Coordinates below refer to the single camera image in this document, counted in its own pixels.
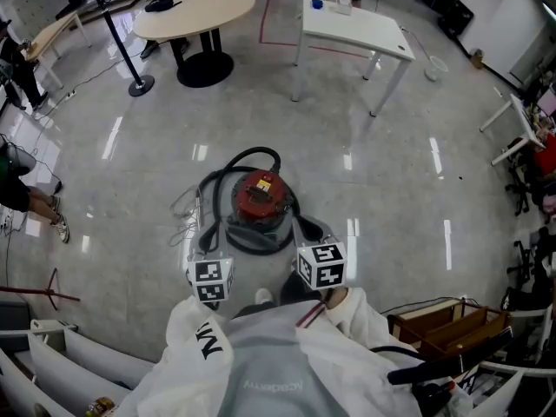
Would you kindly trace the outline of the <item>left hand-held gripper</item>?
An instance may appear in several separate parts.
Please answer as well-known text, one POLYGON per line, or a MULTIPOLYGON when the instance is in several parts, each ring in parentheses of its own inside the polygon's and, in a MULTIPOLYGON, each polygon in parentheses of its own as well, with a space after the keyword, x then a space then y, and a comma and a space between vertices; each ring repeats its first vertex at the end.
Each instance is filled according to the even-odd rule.
POLYGON ((225 228, 221 222, 205 225, 194 233, 189 245, 189 259, 202 256, 219 260, 190 261, 189 280, 195 298, 202 303, 227 301, 235 278, 233 258, 225 255, 225 228))

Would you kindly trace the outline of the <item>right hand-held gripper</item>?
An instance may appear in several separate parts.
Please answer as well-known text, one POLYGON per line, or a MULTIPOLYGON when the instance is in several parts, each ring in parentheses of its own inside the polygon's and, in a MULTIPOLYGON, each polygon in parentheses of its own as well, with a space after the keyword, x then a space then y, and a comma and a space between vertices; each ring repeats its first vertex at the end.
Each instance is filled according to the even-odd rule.
POLYGON ((347 254, 342 242, 323 243, 332 229, 310 215, 292 219, 297 249, 297 273, 312 290, 342 286, 346 280, 347 254))

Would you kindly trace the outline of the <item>red vacuum cleaner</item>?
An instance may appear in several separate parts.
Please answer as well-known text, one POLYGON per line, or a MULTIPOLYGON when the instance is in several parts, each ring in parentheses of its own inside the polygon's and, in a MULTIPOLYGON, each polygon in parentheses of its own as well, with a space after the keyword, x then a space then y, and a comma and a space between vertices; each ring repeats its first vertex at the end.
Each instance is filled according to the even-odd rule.
POLYGON ((295 197, 276 169, 252 169, 231 191, 228 242, 251 255, 272 255, 293 239, 295 197))

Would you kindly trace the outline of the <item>person's right forearm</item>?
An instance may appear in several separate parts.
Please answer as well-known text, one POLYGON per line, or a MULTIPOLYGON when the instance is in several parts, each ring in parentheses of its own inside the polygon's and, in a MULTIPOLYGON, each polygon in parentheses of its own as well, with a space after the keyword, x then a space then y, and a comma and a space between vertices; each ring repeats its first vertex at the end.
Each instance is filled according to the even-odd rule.
POLYGON ((368 304, 363 288, 336 288, 327 309, 328 319, 347 338, 365 348, 390 342, 387 319, 368 304))

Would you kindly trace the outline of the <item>person's left forearm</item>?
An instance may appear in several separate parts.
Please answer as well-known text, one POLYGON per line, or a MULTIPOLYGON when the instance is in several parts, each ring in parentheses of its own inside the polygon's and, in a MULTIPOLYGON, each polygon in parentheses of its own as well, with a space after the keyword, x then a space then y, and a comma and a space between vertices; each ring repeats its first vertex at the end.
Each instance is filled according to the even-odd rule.
POLYGON ((179 302, 169 316, 166 329, 167 346, 175 348, 183 344, 208 318, 214 319, 218 325, 226 321, 223 316, 199 302, 193 295, 179 302))

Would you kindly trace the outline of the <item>person's left leg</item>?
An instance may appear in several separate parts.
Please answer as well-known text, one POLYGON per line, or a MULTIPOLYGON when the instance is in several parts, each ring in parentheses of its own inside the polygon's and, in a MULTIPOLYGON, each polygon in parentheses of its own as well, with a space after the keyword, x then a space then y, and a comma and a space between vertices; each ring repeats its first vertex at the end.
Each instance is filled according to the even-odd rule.
POLYGON ((248 305, 245 308, 242 308, 235 316, 234 318, 240 318, 240 317, 244 317, 244 316, 248 316, 251 314, 257 314, 260 313, 262 311, 265 310, 269 310, 272 308, 275 308, 276 304, 272 301, 264 301, 260 304, 252 304, 252 305, 248 305))

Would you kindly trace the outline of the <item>red metal stand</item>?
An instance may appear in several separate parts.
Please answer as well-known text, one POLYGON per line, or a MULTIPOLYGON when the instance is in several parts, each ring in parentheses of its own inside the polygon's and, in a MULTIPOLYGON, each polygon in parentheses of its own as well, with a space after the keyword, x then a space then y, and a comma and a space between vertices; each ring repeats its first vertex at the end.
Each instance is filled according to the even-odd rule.
POLYGON ((9 286, 0 286, 0 292, 2 293, 11 293, 11 294, 19 294, 19 295, 42 295, 45 296, 51 306, 54 308, 55 311, 58 310, 58 306, 55 303, 54 299, 63 299, 68 301, 76 301, 79 302, 81 299, 79 297, 75 297, 72 295, 65 295, 56 291, 53 287, 55 281, 58 278, 58 269, 53 268, 52 273, 49 278, 49 283, 46 288, 13 288, 9 286))

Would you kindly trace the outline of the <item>brown wooden rack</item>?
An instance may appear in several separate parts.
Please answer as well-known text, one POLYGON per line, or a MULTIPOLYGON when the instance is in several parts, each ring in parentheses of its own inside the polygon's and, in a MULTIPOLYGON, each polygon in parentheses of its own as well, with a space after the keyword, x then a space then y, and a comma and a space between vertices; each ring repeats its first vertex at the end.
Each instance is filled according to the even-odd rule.
POLYGON ((452 299, 387 316, 391 335, 428 358, 484 349, 494 354, 513 339, 509 313, 452 299))

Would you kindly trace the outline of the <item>white metal shelving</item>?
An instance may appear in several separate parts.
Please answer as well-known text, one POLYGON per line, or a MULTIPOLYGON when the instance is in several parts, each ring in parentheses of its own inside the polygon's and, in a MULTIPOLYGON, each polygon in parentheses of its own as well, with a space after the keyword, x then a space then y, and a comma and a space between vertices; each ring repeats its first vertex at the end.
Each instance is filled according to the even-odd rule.
POLYGON ((62 321, 0 330, 0 415, 85 417, 100 397, 117 409, 153 366, 62 321))
POLYGON ((545 417, 549 408, 556 401, 556 389, 552 385, 552 381, 556 380, 556 369, 515 367, 491 361, 482 361, 479 369, 493 374, 510 374, 511 377, 497 392, 475 407, 470 413, 470 417, 504 417, 524 378, 540 378, 550 383, 551 397, 541 409, 539 417, 545 417))

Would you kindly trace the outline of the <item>white bucket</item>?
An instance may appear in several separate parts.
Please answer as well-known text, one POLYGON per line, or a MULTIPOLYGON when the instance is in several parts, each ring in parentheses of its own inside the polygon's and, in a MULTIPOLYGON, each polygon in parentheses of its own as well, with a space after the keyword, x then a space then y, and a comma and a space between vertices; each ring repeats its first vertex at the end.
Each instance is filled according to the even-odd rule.
POLYGON ((431 82, 437 82, 448 72, 447 65, 437 56, 430 56, 424 69, 425 77, 431 82))

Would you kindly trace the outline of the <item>white rectangular table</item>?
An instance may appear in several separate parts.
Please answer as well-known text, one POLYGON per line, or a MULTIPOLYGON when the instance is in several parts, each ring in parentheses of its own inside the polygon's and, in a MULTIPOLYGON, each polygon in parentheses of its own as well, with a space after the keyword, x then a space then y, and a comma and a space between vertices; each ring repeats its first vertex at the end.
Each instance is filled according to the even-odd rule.
POLYGON ((398 87, 409 65, 415 56, 401 27, 391 18, 375 12, 354 8, 349 15, 336 11, 336 3, 325 1, 320 9, 313 7, 313 0, 302 0, 301 27, 299 43, 295 56, 295 77, 292 86, 291 100, 300 99, 305 80, 305 63, 311 40, 327 40, 371 51, 367 70, 363 75, 369 80, 376 64, 383 56, 398 61, 398 66, 388 81, 384 94, 370 116, 376 117, 394 90, 398 87))

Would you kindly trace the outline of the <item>black office chair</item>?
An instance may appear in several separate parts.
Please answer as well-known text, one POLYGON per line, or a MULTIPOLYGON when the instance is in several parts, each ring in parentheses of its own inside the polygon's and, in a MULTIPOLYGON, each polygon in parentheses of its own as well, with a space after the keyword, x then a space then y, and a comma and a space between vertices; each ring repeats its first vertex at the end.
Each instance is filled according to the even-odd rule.
POLYGON ((505 186, 505 191, 517 196, 514 215, 519 216, 530 210, 529 201, 542 210, 544 182, 533 175, 528 168, 512 163, 508 169, 512 182, 505 186))
POLYGON ((556 321, 556 234, 542 227, 531 235, 533 285, 530 292, 509 287, 501 301, 505 311, 541 310, 551 307, 556 321))

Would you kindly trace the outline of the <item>round beige table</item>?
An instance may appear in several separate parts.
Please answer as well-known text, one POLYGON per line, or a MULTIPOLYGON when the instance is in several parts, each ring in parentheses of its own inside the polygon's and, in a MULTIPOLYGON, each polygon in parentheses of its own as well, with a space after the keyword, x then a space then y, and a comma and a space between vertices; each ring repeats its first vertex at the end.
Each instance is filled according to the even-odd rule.
POLYGON ((225 80, 233 58, 222 51, 220 28, 247 15, 255 0, 173 0, 162 12, 142 10, 134 33, 145 40, 168 42, 183 86, 199 89, 225 80))

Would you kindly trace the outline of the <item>white office desk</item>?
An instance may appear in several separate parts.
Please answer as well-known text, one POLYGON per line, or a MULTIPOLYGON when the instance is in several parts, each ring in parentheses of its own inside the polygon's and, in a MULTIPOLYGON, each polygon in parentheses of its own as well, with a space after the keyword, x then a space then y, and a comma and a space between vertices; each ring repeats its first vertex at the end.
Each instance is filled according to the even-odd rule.
POLYGON ((522 128, 522 134, 519 136, 517 142, 514 145, 510 146, 509 149, 502 151, 499 156, 495 157, 491 161, 491 165, 493 167, 506 160, 510 156, 516 154, 518 151, 526 146, 534 146, 540 150, 546 148, 546 146, 538 139, 535 132, 533 131, 533 127, 529 121, 529 117, 526 115, 526 110, 523 106, 523 102, 514 94, 509 95, 509 99, 502 105, 500 109, 498 109, 479 127, 479 131, 481 133, 484 133, 509 109, 512 109, 519 119, 520 126, 522 128))

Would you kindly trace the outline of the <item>beige rectangular table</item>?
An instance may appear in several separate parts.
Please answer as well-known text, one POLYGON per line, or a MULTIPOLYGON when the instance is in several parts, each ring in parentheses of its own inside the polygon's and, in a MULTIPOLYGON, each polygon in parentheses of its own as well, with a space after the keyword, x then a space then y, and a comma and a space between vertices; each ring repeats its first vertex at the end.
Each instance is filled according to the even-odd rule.
POLYGON ((75 25, 78 28, 83 36, 84 42, 90 48, 92 46, 92 42, 83 27, 83 23, 78 16, 77 11, 72 11, 67 16, 62 17, 45 27, 31 42, 31 46, 26 52, 26 61, 29 63, 38 62, 46 70, 47 74, 54 80, 59 89, 62 89, 64 85, 51 68, 50 63, 45 59, 44 53, 46 50, 52 50, 55 56, 59 58, 55 48, 55 41, 71 25, 75 25))

